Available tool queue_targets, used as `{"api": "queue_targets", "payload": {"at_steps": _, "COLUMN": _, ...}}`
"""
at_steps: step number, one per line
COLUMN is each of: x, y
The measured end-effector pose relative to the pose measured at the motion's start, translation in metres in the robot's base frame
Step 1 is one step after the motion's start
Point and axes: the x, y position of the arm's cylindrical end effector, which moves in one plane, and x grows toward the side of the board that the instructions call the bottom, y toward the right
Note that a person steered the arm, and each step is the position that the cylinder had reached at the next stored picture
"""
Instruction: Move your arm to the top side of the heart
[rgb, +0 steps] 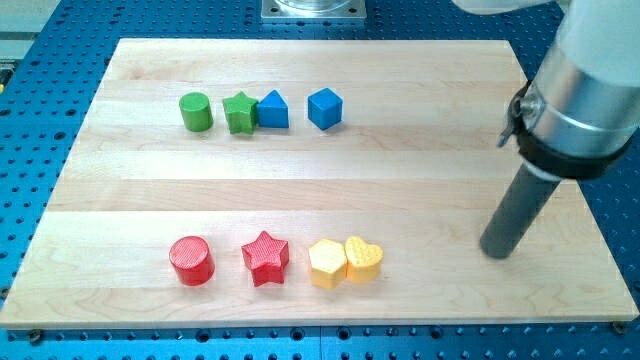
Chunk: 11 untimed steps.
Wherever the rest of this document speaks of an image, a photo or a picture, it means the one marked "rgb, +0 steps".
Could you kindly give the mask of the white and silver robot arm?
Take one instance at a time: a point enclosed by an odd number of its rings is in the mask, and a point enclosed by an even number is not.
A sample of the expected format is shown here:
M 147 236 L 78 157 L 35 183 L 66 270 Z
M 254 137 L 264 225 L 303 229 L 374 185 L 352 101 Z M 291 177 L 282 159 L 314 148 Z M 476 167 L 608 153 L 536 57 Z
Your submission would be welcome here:
M 524 107 L 524 131 L 543 147 L 620 157 L 639 127 L 639 0 L 571 0 Z

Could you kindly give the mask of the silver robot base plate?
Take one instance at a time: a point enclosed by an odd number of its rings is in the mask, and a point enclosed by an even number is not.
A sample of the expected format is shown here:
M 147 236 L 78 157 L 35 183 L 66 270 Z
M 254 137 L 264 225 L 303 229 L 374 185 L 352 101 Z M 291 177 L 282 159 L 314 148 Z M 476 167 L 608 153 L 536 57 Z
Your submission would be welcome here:
M 263 20 L 364 20 L 365 0 L 261 0 Z

